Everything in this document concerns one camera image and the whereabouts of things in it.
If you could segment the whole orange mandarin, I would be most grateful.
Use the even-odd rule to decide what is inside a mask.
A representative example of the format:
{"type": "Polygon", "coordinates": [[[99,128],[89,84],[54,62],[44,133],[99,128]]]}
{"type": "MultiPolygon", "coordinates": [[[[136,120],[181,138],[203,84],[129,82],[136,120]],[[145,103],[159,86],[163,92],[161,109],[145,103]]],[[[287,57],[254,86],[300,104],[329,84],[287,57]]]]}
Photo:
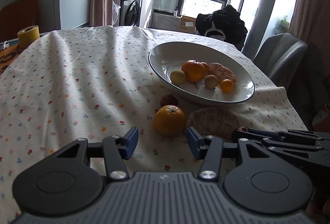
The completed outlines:
{"type": "Polygon", "coordinates": [[[174,105],[160,108],[154,116],[154,128],[163,136],[179,135],[186,128],[184,111],[174,105]]]}

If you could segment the dark red small fruit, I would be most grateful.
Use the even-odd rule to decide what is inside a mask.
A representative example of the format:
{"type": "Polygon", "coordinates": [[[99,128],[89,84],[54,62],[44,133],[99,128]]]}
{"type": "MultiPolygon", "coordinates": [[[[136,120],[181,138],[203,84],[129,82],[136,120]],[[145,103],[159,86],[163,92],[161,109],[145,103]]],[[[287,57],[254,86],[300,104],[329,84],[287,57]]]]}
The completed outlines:
{"type": "Polygon", "coordinates": [[[164,106],[178,106],[179,104],[179,101],[178,99],[172,95],[172,94],[167,94],[167,95],[164,95],[161,97],[160,101],[159,101],[159,104],[161,107],[164,107],[164,106]]]}

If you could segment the yellowish green small fruit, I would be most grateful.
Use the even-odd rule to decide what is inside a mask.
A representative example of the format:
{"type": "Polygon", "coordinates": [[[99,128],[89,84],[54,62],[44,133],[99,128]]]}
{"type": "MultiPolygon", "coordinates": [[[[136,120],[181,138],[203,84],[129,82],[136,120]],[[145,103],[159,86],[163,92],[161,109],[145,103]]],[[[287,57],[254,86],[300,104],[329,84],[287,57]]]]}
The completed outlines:
{"type": "Polygon", "coordinates": [[[170,73],[170,80],[171,80],[172,84],[179,86],[185,82],[186,75],[182,70],[173,70],[170,73]]]}

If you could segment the white kitchen cabinet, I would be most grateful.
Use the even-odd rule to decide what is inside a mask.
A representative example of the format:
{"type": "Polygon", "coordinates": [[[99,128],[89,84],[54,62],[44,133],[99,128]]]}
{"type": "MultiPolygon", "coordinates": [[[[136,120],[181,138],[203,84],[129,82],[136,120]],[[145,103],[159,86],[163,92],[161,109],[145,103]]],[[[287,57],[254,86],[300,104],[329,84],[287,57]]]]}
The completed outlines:
{"type": "Polygon", "coordinates": [[[142,0],[139,27],[148,28],[150,25],[154,0],[142,0]]]}

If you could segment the small orange kumquat front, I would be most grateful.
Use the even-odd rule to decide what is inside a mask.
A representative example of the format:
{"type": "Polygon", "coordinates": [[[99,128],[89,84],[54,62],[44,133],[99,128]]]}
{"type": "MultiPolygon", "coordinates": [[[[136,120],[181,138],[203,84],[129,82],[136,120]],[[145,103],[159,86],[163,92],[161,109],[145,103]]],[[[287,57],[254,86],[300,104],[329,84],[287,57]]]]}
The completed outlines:
{"type": "Polygon", "coordinates": [[[223,93],[230,93],[234,89],[234,83],[230,79],[224,79],[220,83],[220,89],[223,93]]]}

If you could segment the small orange kumquat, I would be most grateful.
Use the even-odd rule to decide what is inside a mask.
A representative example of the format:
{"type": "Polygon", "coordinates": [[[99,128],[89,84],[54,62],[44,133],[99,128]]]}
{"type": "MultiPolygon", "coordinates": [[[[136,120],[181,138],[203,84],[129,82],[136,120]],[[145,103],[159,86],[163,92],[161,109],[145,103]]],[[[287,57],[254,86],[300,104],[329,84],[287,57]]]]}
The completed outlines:
{"type": "Polygon", "coordinates": [[[201,64],[204,66],[205,73],[208,74],[209,73],[209,65],[205,62],[201,62],[201,64]]]}
{"type": "Polygon", "coordinates": [[[230,93],[234,89],[234,83],[230,79],[224,79],[220,83],[220,89],[223,93],[230,93]]]}

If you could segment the yellowish small round fruit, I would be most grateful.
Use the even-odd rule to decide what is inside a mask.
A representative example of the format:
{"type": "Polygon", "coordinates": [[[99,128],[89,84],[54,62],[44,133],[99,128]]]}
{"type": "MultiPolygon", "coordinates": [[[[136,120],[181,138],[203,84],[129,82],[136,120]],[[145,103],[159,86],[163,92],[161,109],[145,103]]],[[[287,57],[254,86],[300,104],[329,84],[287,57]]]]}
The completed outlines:
{"type": "Polygon", "coordinates": [[[214,75],[208,75],[204,79],[204,84],[207,89],[213,90],[218,86],[219,80],[214,75]]]}

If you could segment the floral white tablecloth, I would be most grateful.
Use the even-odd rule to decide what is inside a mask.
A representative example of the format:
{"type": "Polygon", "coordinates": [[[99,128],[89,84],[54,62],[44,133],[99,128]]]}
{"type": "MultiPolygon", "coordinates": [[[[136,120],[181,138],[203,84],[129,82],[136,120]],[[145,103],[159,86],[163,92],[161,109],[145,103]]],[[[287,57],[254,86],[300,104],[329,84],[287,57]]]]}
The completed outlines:
{"type": "Polygon", "coordinates": [[[53,31],[1,72],[1,223],[20,214],[12,196],[15,177],[80,137],[95,143],[135,126],[139,143],[126,163],[129,172],[198,171],[185,136],[163,137],[153,126],[160,98],[169,91],[151,70],[148,53],[172,41],[211,47],[249,72],[255,94],[227,107],[241,126],[305,129],[286,90],[228,43],[137,27],[53,31]]]}

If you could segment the grey dining chair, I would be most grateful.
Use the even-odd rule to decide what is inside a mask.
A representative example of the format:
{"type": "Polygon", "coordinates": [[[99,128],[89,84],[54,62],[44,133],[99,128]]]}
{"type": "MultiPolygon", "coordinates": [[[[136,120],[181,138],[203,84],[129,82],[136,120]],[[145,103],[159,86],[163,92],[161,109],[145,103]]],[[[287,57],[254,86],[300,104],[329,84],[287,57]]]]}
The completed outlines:
{"type": "Polygon", "coordinates": [[[253,63],[278,87],[288,89],[308,45],[290,33],[270,36],[253,63]]]}

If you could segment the black clothes pile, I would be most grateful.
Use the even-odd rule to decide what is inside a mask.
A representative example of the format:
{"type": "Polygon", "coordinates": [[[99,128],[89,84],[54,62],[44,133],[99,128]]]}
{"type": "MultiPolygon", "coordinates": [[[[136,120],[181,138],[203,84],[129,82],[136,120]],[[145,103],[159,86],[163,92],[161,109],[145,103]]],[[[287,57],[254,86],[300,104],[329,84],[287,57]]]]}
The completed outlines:
{"type": "Polygon", "coordinates": [[[231,5],[217,10],[212,14],[199,13],[195,23],[196,31],[202,36],[224,37],[223,41],[238,46],[245,39],[247,29],[240,19],[240,13],[231,5]]]}

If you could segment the orange cat table mat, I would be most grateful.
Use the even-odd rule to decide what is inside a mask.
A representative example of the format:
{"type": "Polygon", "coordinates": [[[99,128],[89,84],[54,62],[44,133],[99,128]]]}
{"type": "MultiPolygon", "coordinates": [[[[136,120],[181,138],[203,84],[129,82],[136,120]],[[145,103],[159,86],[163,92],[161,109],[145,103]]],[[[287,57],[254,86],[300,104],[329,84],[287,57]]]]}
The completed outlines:
{"type": "Polygon", "coordinates": [[[5,72],[22,51],[18,41],[14,43],[8,41],[1,43],[0,75],[5,72]]]}

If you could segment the yellow tape roll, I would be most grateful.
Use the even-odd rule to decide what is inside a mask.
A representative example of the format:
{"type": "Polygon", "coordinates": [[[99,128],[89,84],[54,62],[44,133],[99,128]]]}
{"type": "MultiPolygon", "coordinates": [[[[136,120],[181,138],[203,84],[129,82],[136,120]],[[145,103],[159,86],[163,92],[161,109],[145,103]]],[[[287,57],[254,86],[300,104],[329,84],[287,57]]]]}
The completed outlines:
{"type": "Polygon", "coordinates": [[[27,27],[17,33],[18,43],[22,50],[29,47],[39,37],[40,33],[38,25],[27,27]]]}

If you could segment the grey washing machine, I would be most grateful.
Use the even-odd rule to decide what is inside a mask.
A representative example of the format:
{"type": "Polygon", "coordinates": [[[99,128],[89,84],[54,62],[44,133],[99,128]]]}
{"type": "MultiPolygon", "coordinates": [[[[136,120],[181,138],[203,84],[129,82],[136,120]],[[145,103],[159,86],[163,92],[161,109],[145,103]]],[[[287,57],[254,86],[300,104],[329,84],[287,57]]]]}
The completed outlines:
{"type": "Polygon", "coordinates": [[[121,0],[120,26],[139,26],[142,0],[121,0]]]}

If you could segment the right brown curtain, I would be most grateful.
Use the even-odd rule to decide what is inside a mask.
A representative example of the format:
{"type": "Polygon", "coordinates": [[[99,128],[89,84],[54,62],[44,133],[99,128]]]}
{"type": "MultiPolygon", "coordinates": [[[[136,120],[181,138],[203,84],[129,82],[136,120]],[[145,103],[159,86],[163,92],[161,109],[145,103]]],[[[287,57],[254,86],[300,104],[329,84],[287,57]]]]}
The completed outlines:
{"type": "Polygon", "coordinates": [[[289,32],[308,45],[329,49],[329,0],[296,0],[289,32]]]}

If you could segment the brown wooden chair back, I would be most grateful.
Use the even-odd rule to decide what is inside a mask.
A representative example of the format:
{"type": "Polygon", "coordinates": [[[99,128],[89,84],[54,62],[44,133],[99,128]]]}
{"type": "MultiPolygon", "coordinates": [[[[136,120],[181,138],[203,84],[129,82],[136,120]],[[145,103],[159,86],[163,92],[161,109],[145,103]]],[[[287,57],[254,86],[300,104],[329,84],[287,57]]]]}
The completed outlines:
{"type": "Polygon", "coordinates": [[[1,42],[17,38],[17,33],[35,25],[38,0],[19,0],[5,6],[0,12],[1,42]]]}

